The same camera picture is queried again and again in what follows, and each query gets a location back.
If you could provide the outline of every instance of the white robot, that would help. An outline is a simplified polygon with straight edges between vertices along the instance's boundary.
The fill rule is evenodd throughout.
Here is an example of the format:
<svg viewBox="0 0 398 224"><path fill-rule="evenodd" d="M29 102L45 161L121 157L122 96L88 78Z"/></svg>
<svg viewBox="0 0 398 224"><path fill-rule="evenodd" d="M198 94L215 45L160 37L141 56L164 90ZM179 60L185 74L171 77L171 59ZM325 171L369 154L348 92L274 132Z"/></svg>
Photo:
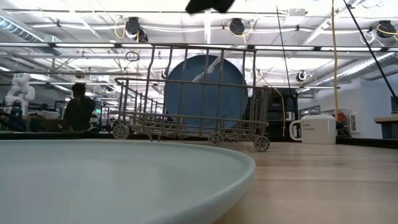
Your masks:
<svg viewBox="0 0 398 224"><path fill-rule="evenodd" d="M26 115L28 101L35 98L35 88L29 86L30 75L28 73L17 74L11 80L11 89L8 91L5 99L5 111L10 113L16 101L21 103L22 115Z"/></svg>

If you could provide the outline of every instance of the white plate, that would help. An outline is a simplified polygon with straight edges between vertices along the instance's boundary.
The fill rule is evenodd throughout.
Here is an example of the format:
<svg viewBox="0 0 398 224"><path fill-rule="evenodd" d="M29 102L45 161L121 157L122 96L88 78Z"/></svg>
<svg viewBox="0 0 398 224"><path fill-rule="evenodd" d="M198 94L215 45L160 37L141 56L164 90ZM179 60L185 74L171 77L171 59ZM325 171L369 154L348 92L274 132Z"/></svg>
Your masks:
<svg viewBox="0 0 398 224"><path fill-rule="evenodd" d="M213 223L255 163L227 149L137 141L0 141L0 223Z"/></svg>

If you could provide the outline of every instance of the dark hair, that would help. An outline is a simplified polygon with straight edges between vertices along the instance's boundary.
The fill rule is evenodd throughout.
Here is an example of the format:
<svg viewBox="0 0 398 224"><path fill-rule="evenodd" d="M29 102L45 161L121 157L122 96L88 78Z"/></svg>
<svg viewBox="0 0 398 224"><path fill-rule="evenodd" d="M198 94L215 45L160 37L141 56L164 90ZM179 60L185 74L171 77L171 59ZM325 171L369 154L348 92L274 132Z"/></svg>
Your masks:
<svg viewBox="0 0 398 224"><path fill-rule="evenodd" d="M72 91L76 96L83 96L86 93L86 85L84 83L76 83L72 86Z"/></svg>

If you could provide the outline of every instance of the person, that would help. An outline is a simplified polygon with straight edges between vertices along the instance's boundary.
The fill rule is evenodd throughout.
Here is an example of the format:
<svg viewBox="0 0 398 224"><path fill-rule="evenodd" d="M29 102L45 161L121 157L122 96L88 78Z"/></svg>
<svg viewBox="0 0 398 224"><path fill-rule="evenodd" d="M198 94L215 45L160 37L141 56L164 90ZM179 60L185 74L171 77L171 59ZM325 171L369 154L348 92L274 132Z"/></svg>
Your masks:
<svg viewBox="0 0 398 224"><path fill-rule="evenodd" d="M90 128L90 118L95 109L95 102L86 96L84 83L74 84L72 92L73 99L69 101L63 119L72 130L86 131Z"/></svg>

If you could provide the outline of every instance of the mug handle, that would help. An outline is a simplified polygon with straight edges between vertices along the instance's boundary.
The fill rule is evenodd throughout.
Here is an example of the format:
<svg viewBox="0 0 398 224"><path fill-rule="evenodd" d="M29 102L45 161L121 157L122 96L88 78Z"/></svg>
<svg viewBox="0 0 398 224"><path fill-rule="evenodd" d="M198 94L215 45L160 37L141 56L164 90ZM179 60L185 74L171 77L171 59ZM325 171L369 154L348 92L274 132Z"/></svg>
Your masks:
<svg viewBox="0 0 398 224"><path fill-rule="evenodd" d="M301 138L296 138L296 137L293 136L293 125L299 124L299 123L301 123L301 121L293 121L293 122L291 122L291 124L290 124L290 126L289 126L289 134L290 134L290 137L291 137L294 141L301 141Z"/></svg>

